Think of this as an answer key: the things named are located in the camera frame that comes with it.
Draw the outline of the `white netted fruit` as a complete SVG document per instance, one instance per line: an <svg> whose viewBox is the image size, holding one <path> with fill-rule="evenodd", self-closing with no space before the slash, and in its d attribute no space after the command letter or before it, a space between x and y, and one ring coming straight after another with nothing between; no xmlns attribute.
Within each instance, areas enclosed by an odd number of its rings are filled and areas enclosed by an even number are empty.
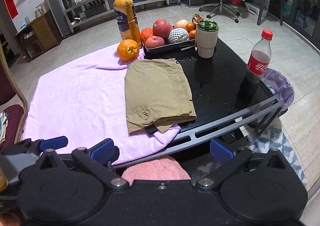
<svg viewBox="0 0 320 226"><path fill-rule="evenodd" d="M168 35L170 44L185 42L189 39L189 32L184 28L174 28Z"/></svg>

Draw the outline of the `khaki shorts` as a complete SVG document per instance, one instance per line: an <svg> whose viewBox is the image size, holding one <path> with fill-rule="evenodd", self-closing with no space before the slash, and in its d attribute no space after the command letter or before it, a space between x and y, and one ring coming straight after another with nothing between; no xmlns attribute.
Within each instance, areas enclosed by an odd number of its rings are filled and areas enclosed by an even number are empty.
<svg viewBox="0 0 320 226"><path fill-rule="evenodd" d="M174 58L135 60L125 75L129 134L151 125L161 133L196 119L193 96L180 63Z"/></svg>

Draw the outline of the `grey tv stand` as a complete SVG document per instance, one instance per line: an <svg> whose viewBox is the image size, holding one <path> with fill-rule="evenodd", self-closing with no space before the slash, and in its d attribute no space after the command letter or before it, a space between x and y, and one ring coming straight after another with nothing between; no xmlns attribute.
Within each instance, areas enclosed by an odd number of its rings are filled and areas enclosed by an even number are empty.
<svg viewBox="0 0 320 226"><path fill-rule="evenodd" d="M114 17L115 0L83 0L63 11L72 31L81 25ZM143 11L149 6L167 6L169 0L133 0L135 10Z"/></svg>

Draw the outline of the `cola bottle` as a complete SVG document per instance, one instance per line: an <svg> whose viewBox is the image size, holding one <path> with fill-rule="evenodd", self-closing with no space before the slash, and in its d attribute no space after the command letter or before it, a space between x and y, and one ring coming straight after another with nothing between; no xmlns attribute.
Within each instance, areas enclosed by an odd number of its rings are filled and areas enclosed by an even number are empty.
<svg viewBox="0 0 320 226"><path fill-rule="evenodd" d="M264 29L261 33L261 40L254 45L247 63L246 77L253 84L258 84L270 63L271 41L273 33L270 30Z"/></svg>

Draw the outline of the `orange juice bottle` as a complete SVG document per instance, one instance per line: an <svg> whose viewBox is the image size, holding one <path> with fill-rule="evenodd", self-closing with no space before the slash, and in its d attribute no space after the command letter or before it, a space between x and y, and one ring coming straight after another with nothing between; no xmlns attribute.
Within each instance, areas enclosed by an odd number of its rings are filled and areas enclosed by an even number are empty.
<svg viewBox="0 0 320 226"><path fill-rule="evenodd" d="M115 0L113 9L116 14L121 39L132 39L136 41L141 48L142 39L133 0Z"/></svg>

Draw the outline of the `pink knit garment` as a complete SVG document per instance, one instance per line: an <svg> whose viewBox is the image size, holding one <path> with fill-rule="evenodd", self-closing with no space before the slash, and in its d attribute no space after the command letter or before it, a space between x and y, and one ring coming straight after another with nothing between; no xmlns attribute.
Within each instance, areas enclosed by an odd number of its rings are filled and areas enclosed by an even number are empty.
<svg viewBox="0 0 320 226"><path fill-rule="evenodd" d="M130 185L135 180L191 180L180 164L169 156L130 166L121 177Z"/></svg>

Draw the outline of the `maroon chair wooden frame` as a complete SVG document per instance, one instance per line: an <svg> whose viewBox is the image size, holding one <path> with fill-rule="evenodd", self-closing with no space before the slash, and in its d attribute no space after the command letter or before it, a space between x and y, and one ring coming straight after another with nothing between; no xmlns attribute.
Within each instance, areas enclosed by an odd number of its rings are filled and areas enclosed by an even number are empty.
<svg viewBox="0 0 320 226"><path fill-rule="evenodd" d="M21 104L11 104L1 110L4 113L3 117L7 118L6 121L1 121L5 130L1 135L1 150L21 140L29 110L27 100L12 76L1 48L1 107L8 104L14 97L18 97Z"/></svg>

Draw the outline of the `red apple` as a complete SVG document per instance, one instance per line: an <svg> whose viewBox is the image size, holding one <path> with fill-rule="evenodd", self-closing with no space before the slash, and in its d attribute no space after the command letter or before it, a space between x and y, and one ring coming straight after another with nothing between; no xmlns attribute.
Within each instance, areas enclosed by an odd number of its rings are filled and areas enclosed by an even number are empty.
<svg viewBox="0 0 320 226"><path fill-rule="evenodd" d="M153 23L153 34L162 37L163 39L168 37L172 29L173 26L164 19L156 20Z"/></svg>

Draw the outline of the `black fruit tray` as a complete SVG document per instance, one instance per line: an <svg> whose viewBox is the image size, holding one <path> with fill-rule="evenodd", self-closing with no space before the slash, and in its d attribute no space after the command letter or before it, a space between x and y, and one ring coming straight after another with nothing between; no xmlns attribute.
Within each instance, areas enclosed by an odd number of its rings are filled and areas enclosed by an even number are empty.
<svg viewBox="0 0 320 226"><path fill-rule="evenodd" d="M195 39L190 39L185 42L167 44L157 48L146 48L144 49L144 58L147 60L154 59L183 59L186 57L191 57L196 54L195 52Z"/></svg>

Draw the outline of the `green lid cup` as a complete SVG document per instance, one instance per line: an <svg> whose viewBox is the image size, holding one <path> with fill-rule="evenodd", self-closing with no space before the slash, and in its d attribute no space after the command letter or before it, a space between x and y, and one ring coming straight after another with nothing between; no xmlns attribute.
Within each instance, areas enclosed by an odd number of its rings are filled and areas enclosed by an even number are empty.
<svg viewBox="0 0 320 226"><path fill-rule="evenodd" d="M218 24L211 19L207 18L197 23L195 50L201 58L211 58L213 56L218 33Z"/></svg>

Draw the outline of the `grey tower speaker left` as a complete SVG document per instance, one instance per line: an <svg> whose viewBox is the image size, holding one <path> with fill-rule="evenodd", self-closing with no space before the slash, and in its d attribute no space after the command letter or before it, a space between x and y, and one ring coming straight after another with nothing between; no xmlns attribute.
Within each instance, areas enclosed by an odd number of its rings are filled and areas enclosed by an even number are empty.
<svg viewBox="0 0 320 226"><path fill-rule="evenodd" d="M65 13L65 3L63 0L46 0L49 9L53 15L53 19L56 22L57 28L62 37L69 36L73 33L70 27L70 22Z"/></svg>

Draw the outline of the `brown wooden cabinet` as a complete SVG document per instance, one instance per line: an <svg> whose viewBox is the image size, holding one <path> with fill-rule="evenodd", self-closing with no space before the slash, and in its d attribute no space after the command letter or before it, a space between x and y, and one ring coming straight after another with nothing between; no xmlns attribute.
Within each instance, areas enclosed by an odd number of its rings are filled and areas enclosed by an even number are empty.
<svg viewBox="0 0 320 226"><path fill-rule="evenodd" d="M59 45L62 36L50 11L35 18L15 35L22 57L30 62Z"/></svg>

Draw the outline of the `pile of folded clothes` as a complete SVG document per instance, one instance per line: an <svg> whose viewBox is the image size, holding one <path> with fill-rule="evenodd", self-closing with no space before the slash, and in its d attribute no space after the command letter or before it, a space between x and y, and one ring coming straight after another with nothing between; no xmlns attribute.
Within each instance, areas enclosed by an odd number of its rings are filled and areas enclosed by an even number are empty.
<svg viewBox="0 0 320 226"><path fill-rule="evenodd" d="M7 128L8 128L8 122L9 122L9 117L6 112L1 112L0 114L0 143L5 142L5 138L7 135Z"/></svg>

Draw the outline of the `purple bag trash bin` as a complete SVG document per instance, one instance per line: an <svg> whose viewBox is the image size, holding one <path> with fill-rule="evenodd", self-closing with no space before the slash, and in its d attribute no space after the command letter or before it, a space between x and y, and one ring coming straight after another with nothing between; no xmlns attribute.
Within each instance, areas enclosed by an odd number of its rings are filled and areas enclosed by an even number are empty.
<svg viewBox="0 0 320 226"><path fill-rule="evenodd" d="M268 68L261 80L273 95L280 97L284 104L283 110L293 104L295 91L292 84L281 72Z"/></svg>

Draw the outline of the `pink towel table cover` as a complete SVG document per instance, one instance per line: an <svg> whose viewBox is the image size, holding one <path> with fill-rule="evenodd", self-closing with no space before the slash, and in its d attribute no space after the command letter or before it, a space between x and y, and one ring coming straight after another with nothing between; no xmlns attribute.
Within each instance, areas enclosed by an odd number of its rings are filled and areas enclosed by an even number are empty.
<svg viewBox="0 0 320 226"><path fill-rule="evenodd" d="M100 49L41 76L30 103L23 137L51 139L65 136L68 145L60 154L78 147L91 148L110 138L119 149L116 164L150 156L164 149L178 134L129 134L126 124L125 75L127 64L117 46Z"/></svg>

